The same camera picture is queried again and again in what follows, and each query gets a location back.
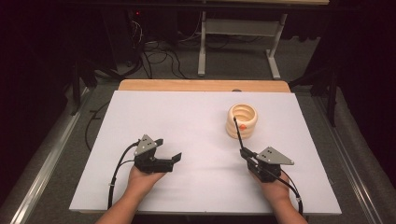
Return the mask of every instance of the wooden table edge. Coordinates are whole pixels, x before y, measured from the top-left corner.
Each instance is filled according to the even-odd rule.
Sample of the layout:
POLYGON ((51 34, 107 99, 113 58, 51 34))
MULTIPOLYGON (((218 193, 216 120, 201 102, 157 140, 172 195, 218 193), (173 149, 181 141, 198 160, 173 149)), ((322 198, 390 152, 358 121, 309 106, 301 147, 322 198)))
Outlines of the wooden table edge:
POLYGON ((125 79, 119 91, 264 91, 290 92, 281 80, 125 79))

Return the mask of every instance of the gray carpet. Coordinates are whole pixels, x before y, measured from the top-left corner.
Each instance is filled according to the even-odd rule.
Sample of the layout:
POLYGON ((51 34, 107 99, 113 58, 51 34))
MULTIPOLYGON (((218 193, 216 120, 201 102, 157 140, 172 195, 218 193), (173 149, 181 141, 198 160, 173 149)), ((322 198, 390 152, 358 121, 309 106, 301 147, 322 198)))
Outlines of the gray carpet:
MULTIPOLYGON (((268 64, 263 55, 262 43, 265 40, 252 43, 241 43, 234 41, 223 49, 208 49, 206 76, 207 79, 271 79, 268 64)), ((294 80, 301 76, 309 62, 317 41, 298 42, 296 39, 282 40, 276 53, 276 61, 280 75, 286 81, 294 80)), ((218 42, 209 42, 209 46, 215 48, 221 46, 218 42)), ((162 49, 172 49, 162 45, 162 49)), ((180 70, 183 75, 197 78, 198 47, 180 45, 173 48, 180 61, 180 70)), ((168 55, 163 51, 153 49, 148 52, 152 63, 153 78, 177 78, 180 73, 177 70, 177 59, 168 50, 168 55)), ((139 70, 130 78, 147 78, 144 69, 139 70)), ((71 203, 75 189, 84 169, 85 163, 90 155, 86 147, 84 133, 90 118, 91 110, 98 109, 107 102, 118 83, 111 80, 100 79, 98 87, 92 91, 90 101, 81 108, 81 116, 65 146, 64 153, 60 158, 51 179, 45 188, 34 212, 30 215, 27 223, 93 223, 100 214, 81 214, 70 212, 68 207, 71 203)), ((343 214, 332 217, 310 217, 309 223, 372 223, 362 209, 361 202, 356 191, 351 185, 345 165, 337 151, 337 144, 332 137, 332 129, 329 129, 326 119, 322 116, 322 110, 318 101, 322 99, 313 98, 307 91, 307 87, 299 87, 293 90, 297 94, 304 118, 311 132, 318 154, 323 162, 329 181, 340 203, 343 214)), ((383 223, 395 223, 396 196, 395 190, 381 170, 378 162, 371 154, 370 149, 361 137, 359 129, 350 116, 347 104, 342 94, 338 95, 336 106, 336 131, 347 148, 349 155, 354 161, 355 167, 361 174, 361 179, 368 189, 373 203, 376 205, 378 214, 383 223)), ((98 113, 103 118, 106 110, 98 113)), ((95 119, 88 129, 88 143, 92 146, 99 131, 102 119, 95 119)), ((32 159, 20 183, 9 195, 5 205, 0 212, 0 223, 9 223, 18 209, 23 196, 49 154, 48 148, 40 148, 32 159)), ((163 216, 139 216, 134 223, 264 223, 263 217, 163 217, 163 216)))

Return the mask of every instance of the power cord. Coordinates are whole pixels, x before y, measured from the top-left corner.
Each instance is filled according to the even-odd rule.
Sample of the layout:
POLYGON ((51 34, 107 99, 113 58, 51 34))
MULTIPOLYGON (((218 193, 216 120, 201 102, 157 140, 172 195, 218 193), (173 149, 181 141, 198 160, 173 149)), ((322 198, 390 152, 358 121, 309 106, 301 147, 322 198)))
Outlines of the power cord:
POLYGON ((148 62, 149 72, 146 69, 146 66, 144 64, 143 64, 143 69, 145 70, 146 75, 148 76, 148 79, 152 79, 152 69, 151 69, 151 63, 149 62, 149 57, 148 57, 148 55, 147 55, 147 53, 145 51, 143 51, 143 55, 145 55, 146 62, 148 62))
POLYGON ((147 55, 145 55, 145 56, 147 58, 148 64, 164 63, 166 61, 166 59, 169 58, 171 60, 171 71, 172 71, 172 74, 175 77, 178 77, 178 78, 181 78, 181 79, 194 79, 194 78, 187 77, 187 76, 185 76, 183 74, 183 72, 181 71, 181 62, 180 62, 177 54, 173 50, 171 50, 171 49, 161 49, 159 47, 159 44, 157 44, 156 47, 150 48, 150 49, 146 49, 145 52, 147 53, 147 55), (153 61, 149 60, 150 57, 152 57, 154 55, 157 55, 157 54, 162 54, 163 58, 161 58, 158 62, 153 62, 153 61), (177 72, 174 69, 175 61, 177 62, 177 72))
POLYGON ((113 193, 114 193, 114 187, 116 185, 116 180, 117 180, 117 172, 119 171, 120 167, 125 164, 126 162, 130 162, 130 161, 123 161, 123 158, 125 157, 126 153, 132 148, 132 147, 137 147, 137 145, 139 145, 140 140, 138 140, 137 142, 131 144, 130 146, 128 146, 124 152, 122 153, 122 156, 119 160, 119 163, 117 164, 116 170, 114 171, 114 175, 111 178, 111 182, 109 184, 110 189, 108 190, 108 203, 107 203, 107 209, 109 209, 112 205, 113 205, 113 193))
POLYGON ((291 184, 289 184, 288 182, 286 182, 285 180, 283 180, 282 178, 280 178, 279 176, 274 175, 274 174, 273 174, 272 172, 270 172, 269 170, 267 170, 267 169, 263 169, 263 170, 264 170, 265 172, 267 172, 269 175, 271 175, 271 176, 273 176, 274 178, 276 178, 277 180, 279 180, 282 184, 288 186, 289 189, 291 189, 291 191, 293 191, 293 193, 294 193, 295 196, 296 196, 296 201, 297 201, 297 203, 298 203, 298 212, 300 213, 300 215, 303 215, 303 211, 304 211, 303 200, 301 199, 300 193, 298 192, 298 190, 297 190, 297 188, 296 188, 296 186, 295 186, 293 180, 290 178, 290 176, 289 176, 284 170, 281 170, 281 172, 283 172, 283 174, 285 174, 285 175, 288 177, 288 179, 290 180, 290 182, 291 182, 291 184, 292 184, 293 186, 292 186, 291 184))
POLYGON ((100 119, 97 116, 97 114, 103 109, 105 108, 105 106, 107 106, 110 103, 110 101, 106 102, 104 105, 101 105, 97 110, 90 110, 90 112, 92 113, 92 116, 90 118, 90 120, 88 121, 87 126, 85 127, 85 133, 84 133, 84 139, 85 139, 85 146, 87 146, 89 151, 92 151, 92 147, 90 146, 90 144, 88 143, 88 129, 91 126, 91 123, 94 119, 100 119))

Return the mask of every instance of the dark curtain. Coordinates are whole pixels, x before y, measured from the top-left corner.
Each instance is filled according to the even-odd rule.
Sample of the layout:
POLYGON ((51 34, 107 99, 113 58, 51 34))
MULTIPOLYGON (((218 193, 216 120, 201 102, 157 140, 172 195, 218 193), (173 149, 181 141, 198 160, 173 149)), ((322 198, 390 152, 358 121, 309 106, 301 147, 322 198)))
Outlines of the dark curtain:
POLYGON ((342 0, 339 4, 359 11, 332 16, 305 75, 326 66, 337 67, 338 85, 350 112, 396 187, 394 3, 342 0))
POLYGON ((51 1, 0 4, 0 203, 67 103, 71 66, 60 26, 51 1))

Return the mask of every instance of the black cable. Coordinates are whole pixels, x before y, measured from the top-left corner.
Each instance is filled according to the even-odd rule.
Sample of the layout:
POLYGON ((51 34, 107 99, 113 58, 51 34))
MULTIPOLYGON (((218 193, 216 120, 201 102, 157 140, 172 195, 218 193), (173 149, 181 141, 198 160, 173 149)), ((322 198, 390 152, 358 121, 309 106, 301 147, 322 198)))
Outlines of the black cable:
POLYGON ((159 46, 160 46, 160 41, 147 42, 147 43, 145 44, 145 48, 148 48, 148 49, 145 49, 145 51, 151 51, 151 50, 154 50, 154 49, 158 49, 159 46), (150 47, 150 46, 148 46, 148 45, 151 45, 151 44, 154 44, 154 43, 155 43, 157 46, 155 46, 155 47, 150 47))
POLYGON ((291 191, 293 191, 293 193, 294 193, 295 196, 296 196, 297 203, 298 203, 298 212, 300 213, 300 215, 303 215, 303 211, 304 211, 303 200, 301 199, 300 193, 298 192, 297 188, 296 188, 295 185, 294 185, 294 182, 291 180, 291 178, 289 177, 289 175, 286 174, 285 171, 281 170, 281 172, 283 172, 283 174, 285 174, 285 175, 288 177, 288 179, 290 180, 290 182, 292 183, 292 185, 293 185, 294 187, 293 187, 292 185, 290 185, 288 182, 286 182, 285 180, 283 180, 282 178, 280 178, 279 176, 274 175, 274 174, 273 174, 272 172, 270 172, 269 170, 267 170, 267 169, 263 169, 263 170, 264 170, 265 172, 267 172, 269 175, 271 175, 271 176, 273 176, 274 178, 276 178, 277 180, 279 180, 282 184, 288 186, 288 187, 291 189, 291 191))
POLYGON ((148 55, 148 58, 150 58, 151 56, 153 56, 153 55, 155 55, 155 54, 164 54, 165 56, 163 57, 163 59, 161 59, 160 61, 158 61, 158 62, 150 62, 150 63, 152 63, 152 64, 158 64, 158 63, 163 63, 163 62, 165 62, 165 60, 166 60, 166 58, 169 56, 167 53, 166 53, 166 51, 164 51, 163 49, 159 49, 160 51, 158 51, 158 52, 153 52, 153 53, 151 53, 150 55, 148 55))
POLYGON ((129 75, 137 72, 142 67, 142 65, 143 65, 143 61, 139 59, 139 60, 137 60, 136 65, 135 65, 135 67, 132 70, 130 70, 130 71, 128 71, 125 74, 122 74, 120 76, 126 78, 129 75))
POLYGON ((181 68, 180 68, 180 66, 181 66, 181 63, 180 63, 180 60, 178 59, 178 57, 177 57, 177 54, 174 52, 174 51, 172 51, 171 49, 169 49, 169 51, 171 51, 174 55, 175 55, 175 57, 176 57, 176 60, 177 60, 177 71, 183 76, 183 78, 185 78, 185 79, 193 79, 193 78, 190 78, 190 77, 186 77, 182 72, 181 72, 181 68))
POLYGON ((210 47, 210 46, 207 44, 207 47, 210 48, 210 49, 223 49, 223 48, 226 47, 229 43, 230 43, 230 37, 229 37, 228 35, 226 35, 225 43, 223 43, 222 46, 220 46, 220 47, 210 47))
POLYGON ((145 51, 143 51, 143 54, 145 55, 146 62, 148 62, 149 72, 148 72, 148 70, 146 69, 146 66, 145 66, 144 64, 143 64, 143 69, 145 70, 146 76, 148 77, 148 79, 152 79, 152 70, 151 70, 151 63, 150 63, 150 61, 149 61, 149 57, 148 57, 148 55, 146 54, 145 51))
POLYGON ((136 147, 137 145, 139 145, 140 140, 138 140, 137 142, 131 144, 130 146, 128 146, 125 151, 122 153, 122 156, 119 160, 119 163, 117 164, 116 170, 114 171, 114 175, 111 178, 111 183, 110 183, 110 188, 108 190, 108 202, 107 202, 107 209, 109 209, 112 205, 113 205, 113 192, 114 192, 114 187, 116 184, 116 180, 117 180, 117 172, 119 171, 120 167, 127 161, 122 162, 123 158, 125 157, 126 153, 129 151, 129 149, 131 149, 132 147, 136 147))
POLYGON ((187 46, 187 47, 199 46, 201 44, 201 39, 198 39, 198 37, 200 37, 200 35, 192 37, 190 39, 178 41, 178 44, 184 45, 184 46, 187 46))
POLYGON ((182 77, 178 76, 178 75, 175 73, 174 68, 173 68, 173 65, 174 65, 174 58, 172 57, 172 55, 170 55, 170 54, 168 54, 168 55, 169 55, 169 57, 170 57, 171 60, 172 60, 172 61, 171 61, 171 70, 172 70, 172 74, 173 74, 175 77, 182 78, 182 79, 187 79, 187 78, 184 76, 184 74, 180 71, 180 61, 178 60, 177 55, 175 54, 175 57, 176 57, 177 62, 178 62, 177 68, 178 68, 178 71, 180 72, 180 74, 182 75, 182 77))
POLYGON ((97 110, 91 110, 90 112, 92 112, 92 116, 90 118, 90 120, 88 121, 87 127, 85 127, 85 133, 84 133, 84 138, 85 138, 85 145, 87 146, 89 151, 92 151, 92 148, 90 147, 90 144, 88 143, 88 129, 90 128, 91 122, 94 119, 100 119, 97 118, 96 115, 106 106, 110 103, 110 101, 106 102, 104 105, 101 105, 97 110))
POLYGON ((251 40, 242 40, 242 39, 238 39, 238 38, 233 38, 233 36, 235 36, 235 35, 231 35, 229 37, 230 40, 233 40, 233 41, 236 41, 239 43, 245 43, 245 44, 253 43, 253 42, 259 41, 264 38, 264 36, 256 35, 251 40))

